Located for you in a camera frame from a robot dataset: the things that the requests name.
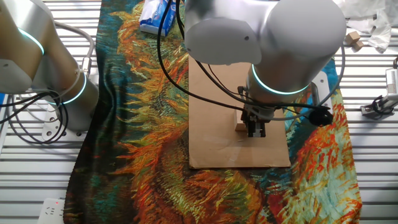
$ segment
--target wooden block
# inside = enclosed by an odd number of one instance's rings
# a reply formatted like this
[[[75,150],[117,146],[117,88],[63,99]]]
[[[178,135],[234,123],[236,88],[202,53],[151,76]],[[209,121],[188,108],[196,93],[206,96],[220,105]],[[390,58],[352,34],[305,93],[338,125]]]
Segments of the wooden block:
[[[348,45],[353,45],[353,44],[357,43],[357,41],[359,41],[360,38],[361,38],[361,36],[356,31],[350,32],[346,36],[346,43]]]
[[[362,49],[363,46],[364,46],[363,42],[362,41],[358,41],[357,43],[355,43],[353,45],[353,48],[355,49],[355,51],[359,51],[359,50]]]
[[[242,111],[235,110],[235,131],[247,131],[246,125],[241,120]]]

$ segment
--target painted tablecloth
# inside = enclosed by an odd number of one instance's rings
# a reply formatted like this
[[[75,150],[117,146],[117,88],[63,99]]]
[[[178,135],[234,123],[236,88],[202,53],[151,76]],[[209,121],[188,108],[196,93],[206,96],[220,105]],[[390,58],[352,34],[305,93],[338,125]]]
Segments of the painted tablecloth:
[[[102,0],[100,99],[70,178],[65,223],[358,223],[362,204],[340,91],[332,125],[285,123],[292,167],[189,168],[188,98],[161,71],[156,36],[139,30],[143,3]],[[162,56],[188,88],[176,25]],[[333,86],[333,60],[324,71]]]

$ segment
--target glowing cyan ring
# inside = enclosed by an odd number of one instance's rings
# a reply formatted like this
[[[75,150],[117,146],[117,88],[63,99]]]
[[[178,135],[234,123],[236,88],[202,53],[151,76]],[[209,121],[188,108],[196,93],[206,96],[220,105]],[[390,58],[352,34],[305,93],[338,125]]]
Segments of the glowing cyan ring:
[[[84,84],[83,84],[83,88],[81,88],[79,94],[77,94],[75,97],[73,97],[72,99],[70,99],[70,100],[68,100],[68,101],[66,101],[66,102],[63,102],[64,105],[73,102],[75,99],[77,99],[77,98],[84,92],[84,90],[85,90],[85,88],[86,88],[86,84],[87,84],[87,77],[86,77],[86,75],[83,75],[83,76],[85,77],[85,82],[84,82]]]
[[[264,87],[266,90],[272,92],[272,93],[276,93],[276,94],[280,94],[280,95],[293,95],[296,93],[300,93],[301,91],[305,90],[310,84],[308,84],[306,87],[302,88],[301,90],[297,90],[297,91],[293,91],[293,92],[282,92],[282,91],[278,91],[278,90],[274,90],[273,88],[270,88],[269,86],[267,86],[266,84],[264,84],[260,78],[258,77],[257,73],[256,73],[256,69],[254,68],[254,65],[251,65],[252,71],[253,71],[253,75],[254,78],[256,78],[256,81],[262,86]]]
[[[24,36],[26,36],[27,38],[29,38],[30,40],[35,42],[40,47],[40,49],[42,50],[42,54],[44,55],[44,48],[43,48],[42,44],[39,41],[37,41],[36,38],[32,37],[32,35],[23,31],[21,28],[18,28],[18,29],[19,29],[19,32],[21,32],[21,34],[23,34]]]

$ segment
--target electrical outlet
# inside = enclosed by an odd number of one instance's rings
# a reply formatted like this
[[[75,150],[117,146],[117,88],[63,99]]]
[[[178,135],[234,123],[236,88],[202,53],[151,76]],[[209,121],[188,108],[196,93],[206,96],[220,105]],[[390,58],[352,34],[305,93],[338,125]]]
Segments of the electrical outlet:
[[[45,199],[37,224],[63,224],[64,204],[61,199]]]

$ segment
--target blue package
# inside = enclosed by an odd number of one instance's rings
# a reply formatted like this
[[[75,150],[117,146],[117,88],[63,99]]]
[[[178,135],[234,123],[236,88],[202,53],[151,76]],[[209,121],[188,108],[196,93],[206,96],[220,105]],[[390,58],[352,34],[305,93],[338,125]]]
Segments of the blue package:
[[[162,27],[162,36],[165,37],[169,33],[175,18],[175,0],[145,0],[144,8],[139,18],[141,31],[157,35],[168,1],[172,1],[172,3]]]
[[[2,105],[3,101],[4,101],[4,94],[0,93],[0,105]]]

